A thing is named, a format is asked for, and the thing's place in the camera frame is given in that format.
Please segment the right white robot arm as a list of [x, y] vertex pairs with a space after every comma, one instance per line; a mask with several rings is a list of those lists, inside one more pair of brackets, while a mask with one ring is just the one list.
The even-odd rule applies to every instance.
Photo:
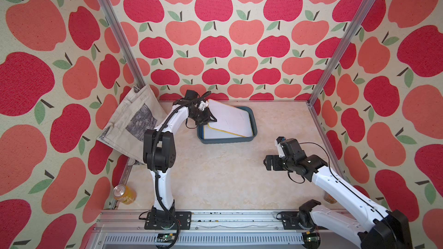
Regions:
[[314, 199], [300, 206], [297, 222], [303, 229], [324, 227], [360, 249], [410, 249], [413, 246], [408, 218], [399, 210], [389, 211], [333, 172], [320, 157], [267, 155], [266, 169], [295, 172], [322, 188], [338, 201], [352, 218], [332, 211]]

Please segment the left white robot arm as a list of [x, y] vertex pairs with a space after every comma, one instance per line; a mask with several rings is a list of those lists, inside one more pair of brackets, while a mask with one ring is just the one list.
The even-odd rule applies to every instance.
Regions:
[[175, 219], [169, 170], [177, 157], [174, 135], [188, 119], [194, 120], [197, 126], [216, 122], [207, 101], [176, 104], [159, 126], [144, 134], [143, 163], [151, 171], [155, 191], [151, 213], [158, 220], [173, 222]]

